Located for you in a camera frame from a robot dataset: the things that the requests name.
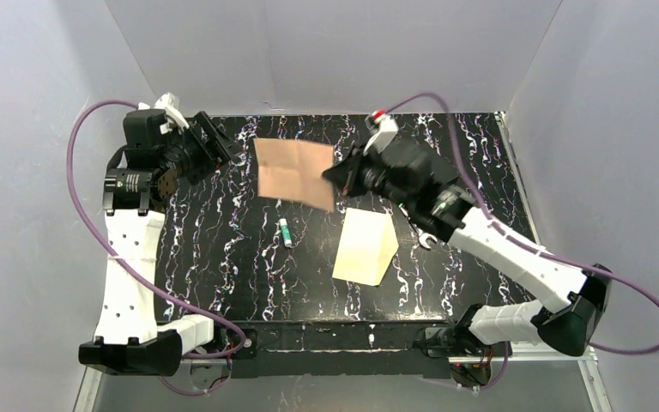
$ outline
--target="white wall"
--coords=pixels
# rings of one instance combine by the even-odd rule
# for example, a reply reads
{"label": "white wall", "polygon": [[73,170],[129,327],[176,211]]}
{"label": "white wall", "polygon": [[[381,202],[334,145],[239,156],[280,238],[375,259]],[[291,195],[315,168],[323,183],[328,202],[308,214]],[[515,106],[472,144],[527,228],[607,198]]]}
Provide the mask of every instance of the white wall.
{"label": "white wall", "polygon": [[[494,362],[494,370],[499,367]],[[201,370],[192,375],[198,386],[215,376]],[[179,388],[191,388],[190,380],[187,367],[170,378]],[[155,378],[105,376],[94,411],[593,412],[577,363],[566,360],[512,362],[504,378],[478,397],[450,388],[450,380],[431,382],[440,385],[412,375],[271,376],[235,379],[210,397],[184,397]]]}
{"label": "white wall", "polygon": [[153,90],[213,114],[367,113],[428,89],[505,110],[559,2],[107,0]]}
{"label": "white wall", "polygon": [[[105,253],[71,206],[65,149],[77,113],[105,98],[154,94],[103,2],[0,1],[2,411],[62,412],[76,398],[77,347],[100,313]],[[77,143],[78,189],[100,225],[123,113],[97,113]]]}
{"label": "white wall", "polygon": [[[659,296],[659,2],[563,1],[509,124],[542,240]],[[615,287],[594,340],[658,339],[655,307]],[[615,410],[659,410],[659,354],[600,358]]]}

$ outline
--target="black marble table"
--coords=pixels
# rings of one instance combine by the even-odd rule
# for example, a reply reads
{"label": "black marble table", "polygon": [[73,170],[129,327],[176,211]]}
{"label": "black marble table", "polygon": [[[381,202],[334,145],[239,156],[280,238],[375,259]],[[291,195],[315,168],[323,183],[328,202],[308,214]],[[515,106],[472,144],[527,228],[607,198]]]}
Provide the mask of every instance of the black marble table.
{"label": "black marble table", "polygon": [[[396,116],[400,138],[414,139],[447,160],[453,175],[444,114]],[[181,182],[166,213],[155,283],[170,294],[242,324],[277,321],[383,322],[458,319],[474,303],[513,304],[526,291],[473,256],[447,245],[419,247],[414,232],[389,201],[336,195],[336,211],[257,195],[252,139],[274,137],[333,144],[336,159],[358,138],[368,138],[363,116],[259,116],[216,118],[241,148],[239,160],[190,186]],[[466,168],[493,213],[529,236],[517,182],[492,113],[456,115]],[[348,208],[393,215],[399,249],[378,287],[332,279],[344,212]],[[295,247],[281,241],[288,220]],[[158,319],[180,316],[156,302]]]}

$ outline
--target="brown cardboard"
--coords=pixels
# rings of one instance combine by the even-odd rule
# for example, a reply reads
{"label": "brown cardboard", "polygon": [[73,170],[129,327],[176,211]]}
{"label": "brown cardboard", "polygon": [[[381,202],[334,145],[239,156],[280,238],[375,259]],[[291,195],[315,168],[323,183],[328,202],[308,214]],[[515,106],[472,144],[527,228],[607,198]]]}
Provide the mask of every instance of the brown cardboard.
{"label": "brown cardboard", "polygon": [[332,184],[322,172],[332,167],[329,144],[287,139],[254,139],[259,165],[259,196],[293,200],[335,211]]}

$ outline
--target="glue stick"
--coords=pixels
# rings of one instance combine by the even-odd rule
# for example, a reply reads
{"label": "glue stick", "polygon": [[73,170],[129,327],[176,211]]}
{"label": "glue stick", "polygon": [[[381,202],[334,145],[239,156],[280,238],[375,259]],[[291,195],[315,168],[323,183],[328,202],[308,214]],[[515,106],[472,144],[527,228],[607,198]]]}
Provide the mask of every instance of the glue stick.
{"label": "glue stick", "polygon": [[281,237],[284,239],[284,246],[289,249],[294,247],[294,245],[292,245],[292,235],[289,234],[287,219],[279,219],[279,228],[281,230]]}

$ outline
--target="cardboard piece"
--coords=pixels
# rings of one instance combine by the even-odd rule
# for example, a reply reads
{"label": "cardboard piece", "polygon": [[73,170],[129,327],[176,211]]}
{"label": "cardboard piece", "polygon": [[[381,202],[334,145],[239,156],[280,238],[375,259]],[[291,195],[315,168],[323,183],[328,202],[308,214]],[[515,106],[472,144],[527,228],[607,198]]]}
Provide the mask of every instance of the cardboard piece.
{"label": "cardboard piece", "polygon": [[332,184],[322,172],[332,167],[335,148],[329,144],[286,139],[254,139],[259,165],[259,196],[294,200],[335,211]]}
{"label": "cardboard piece", "polygon": [[391,215],[348,208],[332,277],[377,286],[397,249]]}

